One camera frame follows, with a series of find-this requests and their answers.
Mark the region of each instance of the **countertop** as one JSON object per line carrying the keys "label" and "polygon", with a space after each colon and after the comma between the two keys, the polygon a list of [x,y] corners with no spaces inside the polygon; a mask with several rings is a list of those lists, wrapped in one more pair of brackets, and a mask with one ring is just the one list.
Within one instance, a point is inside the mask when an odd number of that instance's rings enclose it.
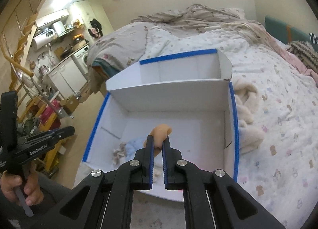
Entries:
{"label": "countertop", "polygon": [[54,71],[59,65],[61,65],[65,60],[67,60],[69,57],[71,57],[74,53],[77,53],[79,50],[83,49],[84,47],[86,47],[87,45],[89,45],[89,43],[83,45],[82,47],[80,47],[79,49],[77,49],[76,51],[72,52],[70,55],[68,55],[67,57],[65,57],[60,63],[58,63],[58,65],[56,65],[54,68],[52,68],[49,72],[47,72],[45,75],[50,74],[52,71]]}

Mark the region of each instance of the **dark pants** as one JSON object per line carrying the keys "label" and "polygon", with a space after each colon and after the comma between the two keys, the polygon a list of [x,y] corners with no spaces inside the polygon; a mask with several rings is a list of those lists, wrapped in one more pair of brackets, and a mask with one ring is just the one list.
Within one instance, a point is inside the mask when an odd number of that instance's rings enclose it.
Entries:
{"label": "dark pants", "polygon": [[0,190],[0,214],[2,219],[17,220],[21,229],[29,229],[35,224],[51,207],[58,203],[71,190],[48,179],[39,173],[39,185],[44,194],[43,202],[31,207],[33,217],[27,217],[21,206],[9,202]]}

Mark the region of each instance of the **metal bolt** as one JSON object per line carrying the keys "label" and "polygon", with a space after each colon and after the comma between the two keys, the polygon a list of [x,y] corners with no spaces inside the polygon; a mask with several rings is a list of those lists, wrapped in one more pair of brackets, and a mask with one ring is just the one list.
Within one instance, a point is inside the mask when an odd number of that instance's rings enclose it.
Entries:
{"label": "metal bolt", "polygon": [[131,161],[129,162],[129,164],[130,164],[131,166],[138,166],[138,165],[140,164],[140,162],[139,162],[138,160],[131,160]]}
{"label": "metal bolt", "polygon": [[92,171],[91,174],[93,177],[98,177],[99,175],[101,175],[101,170],[94,170],[94,171]]}
{"label": "metal bolt", "polygon": [[180,165],[180,166],[185,166],[185,165],[187,165],[187,161],[183,160],[183,159],[180,159],[180,160],[177,161],[177,164]]}
{"label": "metal bolt", "polygon": [[223,177],[225,175],[225,172],[222,169],[218,169],[215,171],[215,174],[219,177]]}

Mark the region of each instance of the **orange stripe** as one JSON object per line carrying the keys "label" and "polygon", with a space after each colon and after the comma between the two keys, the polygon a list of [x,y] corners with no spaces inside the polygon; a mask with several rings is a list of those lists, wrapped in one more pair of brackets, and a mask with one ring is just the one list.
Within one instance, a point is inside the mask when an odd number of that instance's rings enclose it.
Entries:
{"label": "orange stripe", "polygon": [[290,28],[291,28],[290,25],[286,25],[287,39],[288,39],[288,42],[289,42],[289,43],[292,41],[292,32],[290,31]]}

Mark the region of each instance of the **person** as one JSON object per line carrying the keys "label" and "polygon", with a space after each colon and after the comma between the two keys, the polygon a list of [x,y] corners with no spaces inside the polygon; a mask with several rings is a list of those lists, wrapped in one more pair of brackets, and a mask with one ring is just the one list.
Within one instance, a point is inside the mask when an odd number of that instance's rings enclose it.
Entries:
{"label": "person", "polygon": [[0,229],[29,229],[71,190],[30,169],[23,191],[34,216],[27,217],[14,193],[22,178],[5,171],[0,179]]}

